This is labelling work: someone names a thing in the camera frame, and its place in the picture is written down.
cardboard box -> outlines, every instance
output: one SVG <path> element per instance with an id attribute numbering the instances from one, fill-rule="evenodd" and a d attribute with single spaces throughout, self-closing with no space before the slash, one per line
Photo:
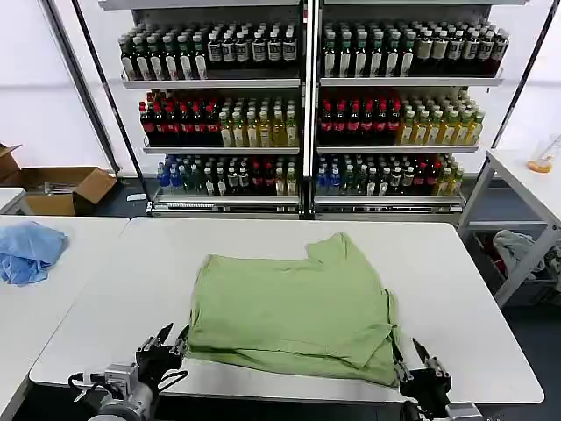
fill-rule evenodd
<path id="1" fill-rule="evenodd" d="M 91 215 L 103 197 L 117 183 L 115 177 L 97 167 L 23 168 L 11 156 L 18 146 L 0 145 L 0 184 L 4 187 L 23 187 L 31 191 L 25 200 L 36 215 Z M 44 182 L 77 184 L 70 194 L 46 195 L 37 193 Z"/>

clear bottle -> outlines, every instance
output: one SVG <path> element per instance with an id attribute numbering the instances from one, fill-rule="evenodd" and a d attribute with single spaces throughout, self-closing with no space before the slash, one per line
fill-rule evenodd
<path id="1" fill-rule="evenodd" d="M 354 63 L 354 77 L 362 77 L 366 65 L 366 32 L 359 32 L 359 47 Z"/>
<path id="2" fill-rule="evenodd" d="M 427 134 L 423 141 L 424 145 L 433 146 L 436 144 L 438 133 L 440 132 L 440 126 L 442 123 L 442 112 L 440 110 L 435 110 L 432 113 L 432 119 L 430 120 L 429 126 L 427 127 Z"/>
<path id="3" fill-rule="evenodd" d="M 244 123 L 242 121 L 242 116 L 239 111 L 234 111 L 233 117 L 233 131 L 234 131 L 234 143 L 236 147 L 247 146 L 249 142 L 246 142 L 247 134 L 244 131 Z"/>
<path id="4" fill-rule="evenodd" d="M 335 33 L 327 32 L 323 47 L 323 71 L 325 77 L 335 76 Z"/>
<path id="5" fill-rule="evenodd" d="M 424 140 L 429 128 L 429 112 L 421 110 L 419 119 L 413 125 L 410 143 L 415 146 L 424 146 Z"/>
<path id="6" fill-rule="evenodd" d="M 255 122 L 255 111 L 247 113 L 247 138 L 249 147 L 260 147 L 259 134 L 257 130 L 257 123 Z"/>
<path id="7" fill-rule="evenodd" d="M 343 44 L 339 54 L 339 77 L 347 77 L 351 65 L 351 33 L 343 32 Z"/>
<path id="8" fill-rule="evenodd" d="M 467 133 L 472 125 L 472 112 L 466 110 L 462 113 L 462 118 L 460 119 L 458 131 L 456 132 L 456 138 L 451 141 L 452 145 L 466 145 Z"/>
<path id="9" fill-rule="evenodd" d="M 458 129 L 458 111 L 451 110 L 448 117 L 444 118 L 437 136 L 437 145 L 450 145 Z"/>
<path id="10" fill-rule="evenodd" d="M 481 131 L 483 130 L 483 118 L 485 118 L 485 112 L 478 111 L 478 113 L 475 115 L 475 119 L 470 125 L 467 136 L 465 137 L 466 145 L 476 145 L 479 141 L 479 136 L 481 134 Z"/>
<path id="11" fill-rule="evenodd" d="M 266 111 L 259 113 L 259 139 L 262 147 L 271 147 L 271 123 Z"/>
<path id="12" fill-rule="evenodd" d="M 374 33 L 373 47 L 371 51 L 370 59 L 370 77 L 379 76 L 382 73 L 382 41 L 384 39 L 384 34 L 382 32 Z"/>
<path id="13" fill-rule="evenodd" d="M 403 121 L 403 123 L 401 123 L 401 126 L 397 131 L 397 145 L 404 146 L 410 144 L 414 120 L 415 112 L 412 110 L 408 110 L 405 116 L 405 120 Z"/>
<path id="14" fill-rule="evenodd" d="M 284 121 L 282 119 L 282 111 L 274 112 L 273 123 L 273 146 L 286 146 L 287 132 Z"/>

robotic arm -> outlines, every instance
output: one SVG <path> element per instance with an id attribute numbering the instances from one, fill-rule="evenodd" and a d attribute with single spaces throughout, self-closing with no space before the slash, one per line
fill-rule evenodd
<path id="1" fill-rule="evenodd" d="M 181 368 L 181 362 L 187 351 L 189 326 L 180 333 L 172 346 L 163 345 L 174 324 L 164 327 L 156 336 L 148 338 L 136 352 L 136 363 L 131 365 L 112 364 L 105 373 L 91 375 L 94 383 L 90 389 L 80 390 L 74 381 L 84 382 L 84 374 L 72 375 L 68 384 L 79 392 L 75 402 L 103 387 L 108 395 L 100 402 L 99 408 L 93 407 L 97 415 L 90 421 L 149 421 L 153 419 L 160 393 L 187 377 L 187 371 L 178 371 L 166 375 L 169 370 Z M 160 386 L 166 380 L 171 382 Z"/>

clothing pile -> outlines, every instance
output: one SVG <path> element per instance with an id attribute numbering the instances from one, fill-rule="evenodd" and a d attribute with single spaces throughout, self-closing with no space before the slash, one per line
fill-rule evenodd
<path id="1" fill-rule="evenodd" d="M 306 260 L 209 256 L 193 292 L 189 356 L 397 386 L 395 297 L 346 234 L 309 244 L 307 253 Z"/>

metal pole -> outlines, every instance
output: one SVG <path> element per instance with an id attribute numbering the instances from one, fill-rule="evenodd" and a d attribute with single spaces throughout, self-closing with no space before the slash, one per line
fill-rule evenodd
<path id="1" fill-rule="evenodd" d="M 113 151 L 111 149 L 109 141 L 109 135 L 105 130 L 105 125 L 103 124 L 101 116 L 99 115 L 96 104 L 94 103 L 94 100 L 89 93 L 86 78 L 83 75 L 80 63 L 78 63 L 78 60 L 76 59 L 67 32 L 64 29 L 64 25 L 62 24 L 62 21 L 60 19 L 59 11 L 54 5 L 53 0 L 40 0 L 40 2 L 43 5 L 43 10 L 45 11 L 46 18 L 48 19 L 49 24 L 53 28 L 54 37 L 59 43 L 64 61 L 67 63 L 68 70 L 72 75 L 72 79 L 75 83 L 78 95 L 80 96 L 84 108 L 89 115 L 89 119 L 94 127 L 97 138 L 101 143 L 103 152 L 105 153 L 105 156 L 109 161 L 109 164 L 111 165 L 111 169 L 113 169 L 113 172 L 115 173 L 115 175 L 117 175 L 120 167 L 115 160 L 115 155 L 113 155 Z"/>
<path id="2" fill-rule="evenodd" d="M 111 106 L 111 109 L 113 110 L 113 115 L 115 116 L 119 130 L 123 135 L 123 140 L 124 140 L 124 144 L 126 145 L 126 150 L 131 156 L 132 165 L 134 166 L 138 179 L 140 180 L 140 184 L 142 185 L 142 191 L 146 195 L 146 199 L 150 200 L 150 194 L 148 193 L 148 188 L 146 187 L 146 180 L 142 175 L 142 170 L 140 169 L 140 165 L 138 164 L 137 157 L 135 156 L 134 150 L 132 149 L 131 141 L 129 140 L 129 136 L 127 135 L 126 130 L 124 128 L 123 120 L 121 119 L 121 116 L 119 115 L 119 112 L 117 110 L 117 104 L 115 103 L 115 99 L 113 98 L 113 94 L 111 93 L 111 89 L 109 87 L 109 84 L 107 83 L 107 78 L 105 77 L 105 73 L 103 72 L 101 62 L 99 61 L 99 57 L 97 56 L 96 48 L 94 47 L 94 43 L 92 42 L 91 37 L 89 36 L 88 25 L 86 24 L 86 19 L 82 14 L 82 9 L 78 4 L 78 0 L 72 0 L 72 5 L 74 6 L 76 17 L 78 18 L 78 22 L 80 23 L 80 27 L 84 34 L 84 39 L 88 44 L 89 53 L 91 54 L 91 57 L 94 60 L 97 73 L 99 74 L 99 78 L 102 81 L 103 90 L 105 91 L 105 95 L 109 100 L 109 104 Z"/>

